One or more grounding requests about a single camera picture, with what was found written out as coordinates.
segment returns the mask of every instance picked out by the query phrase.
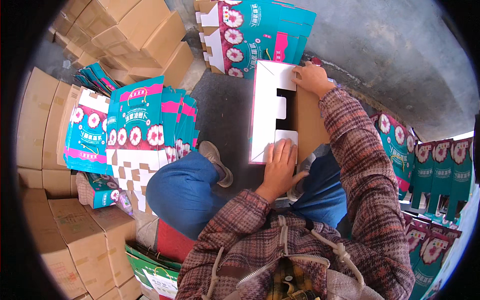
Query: person's left hand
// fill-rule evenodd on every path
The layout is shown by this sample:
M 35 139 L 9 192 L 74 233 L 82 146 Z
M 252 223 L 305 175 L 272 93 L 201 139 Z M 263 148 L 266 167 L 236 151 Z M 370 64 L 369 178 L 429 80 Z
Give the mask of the person's left hand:
M 264 197 L 270 204 L 291 189 L 300 179 L 308 176 L 308 172 L 303 171 L 292 177 L 297 159 L 297 145 L 293 145 L 293 147 L 291 145 L 291 139 L 282 139 L 278 142 L 275 153 L 274 144 L 267 147 L 268 158 L 264 182 L 255 192 Z

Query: blue jeans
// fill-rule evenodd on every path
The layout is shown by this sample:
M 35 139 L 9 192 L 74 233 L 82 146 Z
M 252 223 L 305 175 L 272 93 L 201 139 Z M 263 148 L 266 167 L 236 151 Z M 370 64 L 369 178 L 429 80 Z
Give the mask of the blue jeans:
M 149 181 L 146 200 L 165 223 L 196 240 L 227 199 L 212 193 L 219 180 L 212 163 L 198 152 L 162 167 Z M 347 213 L 347 198 L 340 184 L 340 167 L 332 152 L 317 158 L 303 183 L 304 194 L 291 211 L 336 228 Z

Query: shoe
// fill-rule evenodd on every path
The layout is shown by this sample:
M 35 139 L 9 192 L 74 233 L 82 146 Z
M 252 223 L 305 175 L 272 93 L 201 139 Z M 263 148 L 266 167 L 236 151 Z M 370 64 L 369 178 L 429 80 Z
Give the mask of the shoe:
M 218 165 L 224 171 L 225 178 L 217 182 L 219 186 L 221 186 L 222 188 L 227 188 L 232 185 L 233 174 L 227 167 L 225 167 L 224 164 L 222 164 L 222 161 L 220 160 L 220 153 L 214 144 L 209 141 L 201 142 L 198 146 L 198 153 L 203 155 L 212 164 Z
M 300 163 L 299 167 L 297 168 L 297 174 L 302 172 L 302 171 L 310 171 L 310 168 L 312 167 L 312 163 L 317 157 L 315 154 L 311 153 L 302 163 Z M 290 201 L 296 202 L 300 197 L 303 195 L 302 192 L 299 192 L 297 190 L 297 186 L 299 184 L 303 184 L 304 178 L 302 178 L 295 186 L 292 186 L 290 190 L 287 191 L 287 197 Z

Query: red mat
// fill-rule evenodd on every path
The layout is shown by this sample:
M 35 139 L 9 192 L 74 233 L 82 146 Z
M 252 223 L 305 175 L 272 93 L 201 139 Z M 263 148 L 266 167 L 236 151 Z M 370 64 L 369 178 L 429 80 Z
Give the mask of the red mat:
M 183 263 L 195 241 L 179 233 L 161 219 L 158 219 L 156 250 L 176 262 Z M 161 296 L 160 300 L 169 298 Z

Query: flat-packed box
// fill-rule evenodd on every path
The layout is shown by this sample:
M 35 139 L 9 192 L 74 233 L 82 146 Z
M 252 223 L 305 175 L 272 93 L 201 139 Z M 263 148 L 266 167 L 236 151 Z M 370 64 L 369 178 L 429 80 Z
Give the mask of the flat-packed box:
M 130 52 L 120 57 L 131 67 L 163 68 L 185 33 L 185 26 L 179 13 L 170 12 L 166 20 L 145 41 L 141 51 Z
M 178 88 L 192 62 L 193 54 L 187 42 L 180 42 L 165 68 L 134 67 L 128 72 L 128 75 L 136 82 L 163 75 L 165 86 L 171 85 L 173 88 Z
M 135 219 L 124 213 L 116 205 L 85 210 L 103 229 L 108 250 L 108 260 L 117 287 L 121 287 L 132 276 L 133 270 L 124 252 L 125 241 L 135 240 Z
M 63 50 L 63 56 L 69 61 L 73 62 L 79 59 L 83 52 L 84 51 L 82 50 L 82 48 L 78 47 L 77 45 L 75 45 L 75 43 L 70 41 Z
M 76 22 L 90 37 L 118 24 L 139 0 L 92 0 L 78 16 Z
M 269 60 L 256 63 L 249 133 L 250 164 L 265 164 L 267 145 L 282 138 L 290 138 L 298 145 L 300 163 L 320 144 L 330 143 L 318 108 L 319 97 L 292 82 L 296 77 L 292 72 L 294 67 Z
M 78 199 L 49 200 L 48 203 L 82 282 L 92 298 L 98 299 L 115 286 L 103 230 Z
M 45 191 L 25 190 L 23 207 L 38 253 L 65 296 L 73 299 L 86 293 L 67 245 L 57 229 Z
M 121 287 L 118 288 L 121 300 L 137 300 L 138 297 L 142 295 L 142 290 L 140 289 L 140 285 L 141 285 L 140 281 L 138 281 L 135 278 L 135 276 L 133 276 L 133 271 L 132 271 L 132 277 L 127 282 L 125 282 Z
M 91 40 L 91 37 L 86 34 L 77 23 L 73 23 L 72 27 L 67 32 L 67 37 L 78 47 L 85 45 Z
M 139 51 L 170 14 L 163 0 L 142 0 L 118 22 L 92 39 L 111 56 Z
M 103 50 L 99 47 L 95 46 L 91 40 L 88 41 L 85 45 L 80 46 L 80 48 L 82 48 L 84 52 L 90 54 L 90 56 L 94 58 L 105 56 L 105 52 L 103 52 Z
M 65 137 L 67 135 L 68 124 L 70 123 L 70 115 L 75 107 L 76 101 L 80 94 L 80 88 L 76 85 L 70 87 L 68 92 L 65 106 L 63 108 L 62 117 L 59 124 L 59 137 L 57 140 L 57 164 L 61 166 L 67 166 L 63 159 L 63 151 L 65 148 Z
M 42 169 L 43 140 L 48 112 L 59 81 L 34 68 L 20 110 L 17 131 L 17 165 Z
M 71 88 L 71 85 L 60 81 L 53 96 L 43 140 L 42 168 L 44 169 L 67 169 L 65 166 L 57 164 L 57 141 L 59 138 L 60 121 Z
M 43 189 L 42 171 L 28 168 L 17 168 L 20 186 L 31 189 Z
M 49 199 L 70 198 L 70 170 L 42 170 L 43 188 Z

